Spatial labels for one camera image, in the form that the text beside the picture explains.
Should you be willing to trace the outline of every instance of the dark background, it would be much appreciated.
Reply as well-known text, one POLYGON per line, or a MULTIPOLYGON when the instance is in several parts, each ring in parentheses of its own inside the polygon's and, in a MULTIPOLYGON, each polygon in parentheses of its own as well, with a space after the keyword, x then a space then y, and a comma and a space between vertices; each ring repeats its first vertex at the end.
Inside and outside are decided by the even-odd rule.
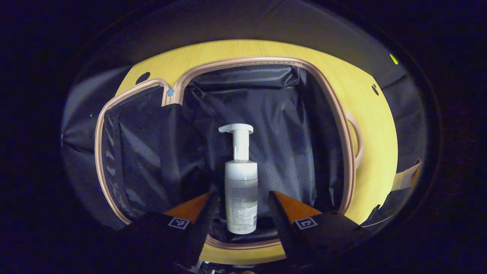
MULTIPOLYGON (((358 22, 382 29, 419 64, 441 110, 444 149, 440 172, 414 216, 401 226, 392 223, 388 232, 395 233, 366 243, 337 262, 335 270, 485 271, 486 226, 481 225, 486 217, 481 213, 485 179, 479 165, 485 146, 480 144, 479 119, 485 115, 481 42, 487 32, 481 16, 486 3, 341 3, 348 8, 335 2, 319 4, 344 15, 358 13, 358 22)), ((2 4, 7 191, 0 257, 7 271, 96 270, 98 259, 90 250, 107 241, 105 229, 67 183, 59 153, 62 110, 83 57, 103 43, 102 36, 94 37, 114 22, 129 24, 163 4, 113 0, 2 4)))

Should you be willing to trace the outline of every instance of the pump bottle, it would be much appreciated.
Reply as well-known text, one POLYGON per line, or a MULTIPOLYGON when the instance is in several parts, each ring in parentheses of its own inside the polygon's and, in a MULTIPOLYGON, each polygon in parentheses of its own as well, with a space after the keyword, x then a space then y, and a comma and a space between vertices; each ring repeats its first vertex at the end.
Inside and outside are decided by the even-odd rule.
POLYGON ((218 129, 233 134, 233 160, 225 163, 225 208, 227 229, 248 234, 257 227, 257 163, 248 159, 247 124, 229 124, 218 129))

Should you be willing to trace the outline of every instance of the hole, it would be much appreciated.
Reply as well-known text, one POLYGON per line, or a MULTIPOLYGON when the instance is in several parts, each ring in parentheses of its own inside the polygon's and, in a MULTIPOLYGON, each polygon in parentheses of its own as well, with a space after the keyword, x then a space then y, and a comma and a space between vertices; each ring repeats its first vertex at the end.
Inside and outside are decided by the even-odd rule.
POLYGON ((146 72, 144 74, 142 74, 139 79, 137 79, 137 81, 135 82, 135 84, 138 84, 138 83, 141 83, 141 82, 144 82, 145 80, 149 79, 149 76, 150 76, 150 72, 146 72))
POLYGON ((377 89, 374 86, 375 86, 375 84, 373 86, 371 86, 372 89, 374 90, 375 94, 379 95, 379 92, 377 91, 377 89))

